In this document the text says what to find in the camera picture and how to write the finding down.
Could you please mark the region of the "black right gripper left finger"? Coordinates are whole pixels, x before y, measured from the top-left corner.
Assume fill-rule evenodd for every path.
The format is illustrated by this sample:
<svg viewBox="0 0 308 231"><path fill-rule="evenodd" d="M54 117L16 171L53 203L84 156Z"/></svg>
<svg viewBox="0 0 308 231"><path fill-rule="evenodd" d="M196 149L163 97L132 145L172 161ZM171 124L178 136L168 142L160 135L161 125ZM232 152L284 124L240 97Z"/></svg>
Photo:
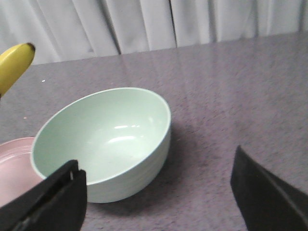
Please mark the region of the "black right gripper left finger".
<svg viewBox="0 0 308 231"><path fill-rule="evenodd" d="M69 160L0 209L2 231L79 231L87 209L86 172Z"/></svg>

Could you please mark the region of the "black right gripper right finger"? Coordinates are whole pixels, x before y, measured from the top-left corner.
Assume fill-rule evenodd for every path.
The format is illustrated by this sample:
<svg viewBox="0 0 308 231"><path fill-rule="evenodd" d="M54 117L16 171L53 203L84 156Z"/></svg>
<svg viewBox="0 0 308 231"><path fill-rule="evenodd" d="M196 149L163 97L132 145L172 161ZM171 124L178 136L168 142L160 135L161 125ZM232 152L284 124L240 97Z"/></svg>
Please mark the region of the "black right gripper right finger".
<svg viewBox="0 0 308 231"><path fill-rule="evenodd" d="M241 146L230 184L249 231L308 229L308 195L255 162Z"/></svg>

